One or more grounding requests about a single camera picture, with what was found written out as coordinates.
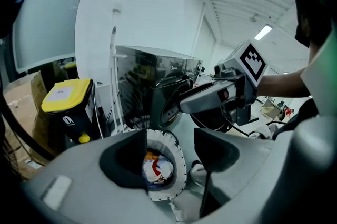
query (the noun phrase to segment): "ceiling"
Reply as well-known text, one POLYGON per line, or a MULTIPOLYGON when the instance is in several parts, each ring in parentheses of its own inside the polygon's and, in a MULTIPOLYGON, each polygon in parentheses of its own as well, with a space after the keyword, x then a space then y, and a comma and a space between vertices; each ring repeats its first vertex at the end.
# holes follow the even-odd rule
POLYGON ((279 73, 294 72, 308 63, 309 51, 295 39, 295 0, 211 0, 222 33, 222 44, 236 47, 247 39, 279 73), (254 40, 266 25, 273 30, 254 40))

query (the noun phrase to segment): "ceiling light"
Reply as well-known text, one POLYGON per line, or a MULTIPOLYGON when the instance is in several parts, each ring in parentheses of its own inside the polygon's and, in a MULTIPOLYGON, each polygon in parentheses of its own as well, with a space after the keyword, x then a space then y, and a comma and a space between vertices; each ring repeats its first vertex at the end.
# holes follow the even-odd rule
POLYGON ((273 29, 270 25, 265 25, 264 28, 255 36, 255 40, 261 40, 263 36, 265 36, 268 32, 270 32, 273 29))

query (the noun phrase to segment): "white surface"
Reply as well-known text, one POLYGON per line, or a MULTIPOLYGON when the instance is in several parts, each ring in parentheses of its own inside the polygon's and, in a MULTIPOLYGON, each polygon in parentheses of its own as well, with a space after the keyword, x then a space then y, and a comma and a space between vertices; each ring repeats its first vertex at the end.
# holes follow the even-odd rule
POLYGON ((275 70, 271 69, 270 66, 268 66, 264 75, 280 75, 280 74, 278 72, 276 72, 275 70))
POLYGON ((62 87, 52 91, 47 101, 67 100, 73 91, 73 87, 62 87))
POLYGON ((13 51, 19 73, 75 52, 79 0, 24 0, 13 26, 13 51))
POLYGON ((43 201, 51 209, 57 211, 67 194, 72 181, 67 176, 58 176, 45 194, 43 201))
POLYGON ((202 66, 207 70, 210 69, 210 58, 215 46, 215 38, 208 27, 205 19, 201 23, 198 39, 194 50, 193 57, 202 60, 202 66))
POLYGON ((189 54, 201 6, 199 0, 80 0, 75 29, 80 78, 109 83, 108 49, 113 26, 117 27, 116 45, 156 47, 189 54), (191 5, 185 12, 187 3, 191 5), (121 10, 114 21, 113 8, 121 10), (185 27, 185 21, 193 25, 185 27))
POLYGON ((279 73, 294 72, 307 65, 308 49, 294 39, 297 26, 294 0, 210 0, 206 7, 215 10, 225 45, 235 48, 270 24, 274 30, 256 43, 268 64, 279 73))
POLYGON ((226 46, 223 43, 220 43, 210 60, 211 68, 209 69, 209 72, 214 73, 214 66, 217 65, 219 61, 226 59, 233 51, 233 47, 226 46))
POLYGON ((42 165, 36 163, 35 161, 31 159, 25 160, 25 163, 27 163, 29 166, 31 166, 34 169, 40 169, 42 167, 42 165))

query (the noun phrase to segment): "white wall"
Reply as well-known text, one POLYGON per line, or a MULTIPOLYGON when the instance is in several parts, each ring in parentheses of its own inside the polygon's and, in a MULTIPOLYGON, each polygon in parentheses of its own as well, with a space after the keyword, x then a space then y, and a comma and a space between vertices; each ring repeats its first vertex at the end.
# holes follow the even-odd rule
POLYGON ((157 47, 189 54, 201 7, 198 0, 80 0, 75 29, 79 76, 108 83, 108 49, 113 26, 117 27, 116 45, 157 47), (121 9, 114 18, 113 8, 121 9))
POLYGON ((210 66, 209 72, 214 73, 214 66, 218 64, 219 61, 226 59, 233 51, 234 51, 233 47, 226 46, 220 43, 214 50, 213 55, 211 56, 209 64, 210 66))
POLYGON ((271 69, 269 66, 267 68, 267 70, 265 71, 264 75, 280 75, 278 72, 274 71, 273 69, 271 69))
POLYGON ((192 56, 197 59, 201 59, 202 65, 206 68, 207 71, 209 71, 209 65, 214 46, 215 39, 213 34, 208 27, 206 20, 203 19, 192 56))
POLYGON ((19 73, 73 57, 79 0, 24 0, 13 25, 13 51, 19 73))
POLYGON ((184 0, 184 23, 185 23, 185 46, 192 48, 199 29, 199 22, 202 16, 202 0, 184 0))

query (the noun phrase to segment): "black cable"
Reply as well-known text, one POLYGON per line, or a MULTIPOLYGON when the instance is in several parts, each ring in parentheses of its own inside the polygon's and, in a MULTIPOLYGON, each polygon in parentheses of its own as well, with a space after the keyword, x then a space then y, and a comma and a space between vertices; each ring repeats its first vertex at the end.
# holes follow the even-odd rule
POLYGON ((238 132, 242 133, 243 135, 249 137, 249 134, 245 133, 244 131, 240 130, 239 128, 236 128, 234 124, 225 116, 225 119, 227 122, 232 126, 233 129, 237 130, 238 132))
POLYGON ((268 126, 268 125, 270 125, 270 124, 272 124, 272 123, 277 123, 277 124, 282 124, 282 125, 285 125, 285 124, 286 124, 286 122, 282 122, 282 121, 270 121, 270 122, 268 122, 266 125, 268 126))
POLYGON ((233 129, 236 129, 238 132, 242 133, 243 135, 246 135, 247 137, 249 137, 249 135, 247 133, 245 133, 244 131, 240 130, 239 128, 236 128, 234 126, 234 124, 232 124, 229 120, 227 120, 228 123, 232 126, 233 129))
POLYGON ((54 156, 50 154, 46 149, 44 149, 37 141, 35 141, 21 126, 21 124, 17 121, 12 111, 7 105, 4 95, 0 94, 0 108, 1 113, 7 120, 9 126, 22 140, 25 142, 32 150, 41 155, 46 160, 53 160, 54 156))

